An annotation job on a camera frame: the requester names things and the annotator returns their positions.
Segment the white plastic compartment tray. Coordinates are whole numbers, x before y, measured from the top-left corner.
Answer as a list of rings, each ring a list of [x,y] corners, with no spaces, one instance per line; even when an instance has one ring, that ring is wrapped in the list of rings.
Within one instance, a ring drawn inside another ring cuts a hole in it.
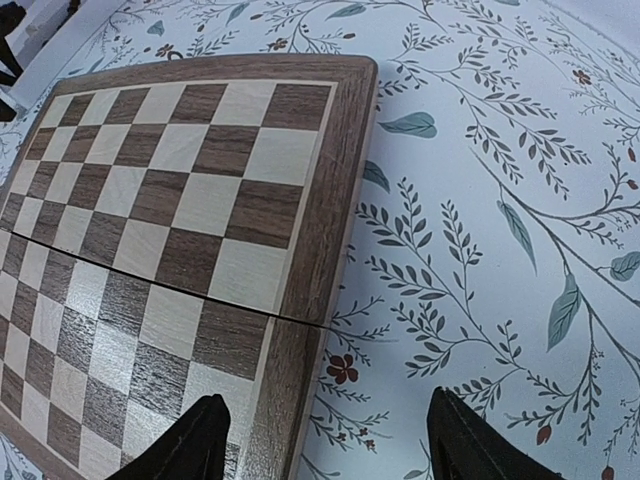
[[[124,1],[81,1],[74,13],[25,67],[8,91],[18,105],[30,108],[54,83],[79,49]]]

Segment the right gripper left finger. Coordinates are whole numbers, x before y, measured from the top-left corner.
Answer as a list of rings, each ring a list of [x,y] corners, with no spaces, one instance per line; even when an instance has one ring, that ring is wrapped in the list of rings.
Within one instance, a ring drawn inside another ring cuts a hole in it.
[[[224,477],[230,412],[221,395],[197,400],[164,434],[109,480]]]

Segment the wooden chess board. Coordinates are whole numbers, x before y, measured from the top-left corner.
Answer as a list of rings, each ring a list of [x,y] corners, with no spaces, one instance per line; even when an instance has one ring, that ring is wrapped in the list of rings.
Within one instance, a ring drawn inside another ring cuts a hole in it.
[[[222,479],[295,476],[377,76],[257,54],[55,84],[2,196],[3,478],[107,479],[215,394]]]

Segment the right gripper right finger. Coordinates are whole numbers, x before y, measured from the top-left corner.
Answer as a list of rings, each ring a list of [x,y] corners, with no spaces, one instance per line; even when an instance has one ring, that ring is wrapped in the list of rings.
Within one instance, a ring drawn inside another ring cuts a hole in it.
[[[521,452],[453,391],[438,387],[428,409],[433,477],[469,480],[556,480],[559,474]]]

